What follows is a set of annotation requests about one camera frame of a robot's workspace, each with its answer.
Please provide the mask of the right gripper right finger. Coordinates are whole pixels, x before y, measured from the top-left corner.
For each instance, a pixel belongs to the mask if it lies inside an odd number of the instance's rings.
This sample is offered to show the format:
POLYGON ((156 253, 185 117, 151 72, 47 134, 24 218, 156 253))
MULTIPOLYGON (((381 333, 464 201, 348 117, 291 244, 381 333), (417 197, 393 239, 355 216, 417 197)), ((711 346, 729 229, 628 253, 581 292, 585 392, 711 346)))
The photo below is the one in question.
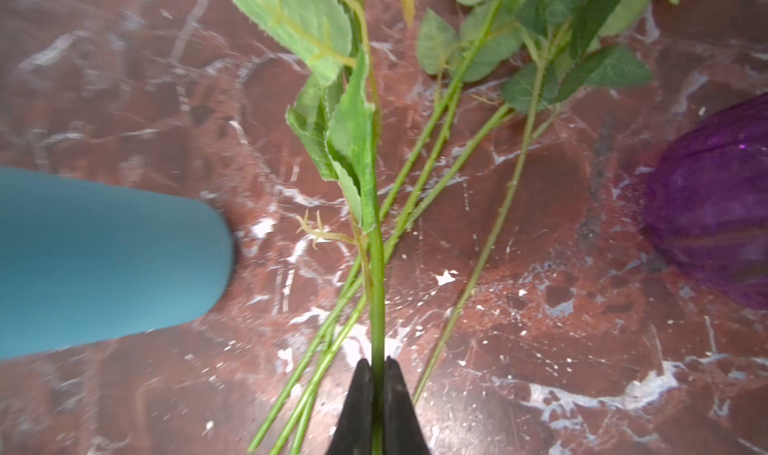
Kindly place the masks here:
POLYGON ((430 455, 402 370, 392 357, 385 361, 384 454, 430 455))

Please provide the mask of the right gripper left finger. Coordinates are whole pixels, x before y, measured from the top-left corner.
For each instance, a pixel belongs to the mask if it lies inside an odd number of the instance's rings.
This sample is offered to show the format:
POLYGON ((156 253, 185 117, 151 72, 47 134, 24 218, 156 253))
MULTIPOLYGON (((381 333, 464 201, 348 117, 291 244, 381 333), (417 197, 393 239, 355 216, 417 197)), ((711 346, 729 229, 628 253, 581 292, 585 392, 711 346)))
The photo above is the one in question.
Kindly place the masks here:
POLYGON ((371 455, 374 382, 366 359, 358 361, 327 455, 371 455))

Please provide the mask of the teal ceramic vase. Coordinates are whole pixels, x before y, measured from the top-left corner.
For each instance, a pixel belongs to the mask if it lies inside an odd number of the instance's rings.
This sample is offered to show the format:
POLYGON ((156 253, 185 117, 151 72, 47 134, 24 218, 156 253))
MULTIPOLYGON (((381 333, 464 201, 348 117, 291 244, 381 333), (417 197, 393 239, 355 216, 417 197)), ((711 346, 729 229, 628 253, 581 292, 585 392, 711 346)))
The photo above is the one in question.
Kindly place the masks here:
POLYGON ((5 168, 1 356, 193 321, 234 261, 227 222, 201 201, 5 168))

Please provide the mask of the blue purple glass vase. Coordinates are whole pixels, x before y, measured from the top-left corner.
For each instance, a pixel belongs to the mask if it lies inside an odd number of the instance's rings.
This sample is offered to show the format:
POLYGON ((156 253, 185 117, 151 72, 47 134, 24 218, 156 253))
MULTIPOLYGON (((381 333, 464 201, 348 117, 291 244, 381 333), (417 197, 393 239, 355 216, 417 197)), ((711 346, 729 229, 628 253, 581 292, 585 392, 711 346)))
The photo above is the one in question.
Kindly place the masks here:
POLYGON ((767 96, 712 114, 674 140, 647 182, 644 225, 688 278, 767 307, 767 96))

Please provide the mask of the pink and white rose stem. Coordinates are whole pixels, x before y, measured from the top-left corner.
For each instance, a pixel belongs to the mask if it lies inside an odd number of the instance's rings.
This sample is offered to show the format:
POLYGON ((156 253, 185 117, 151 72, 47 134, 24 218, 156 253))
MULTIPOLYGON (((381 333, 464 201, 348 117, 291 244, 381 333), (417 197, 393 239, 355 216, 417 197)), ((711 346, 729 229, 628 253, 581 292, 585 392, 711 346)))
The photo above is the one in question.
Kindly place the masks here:
POLYGON ((308 383, 272 452, 300 452, 319 386, 359 317, 367 314, 371 352, 365 359, 374 382, 372 454, 382 454, 386 257, 376 177, 379 102, 364 0, 232 2, 310 71, 296 101, 287 109, 286 120, 320 176, 339 185, 349 210, 350 230, 331 231, 319 216, 309 215, 299 218, 301 230, 318 240, 357 248, 336 308, 289 378, 290 385, 301 378, 308 383))

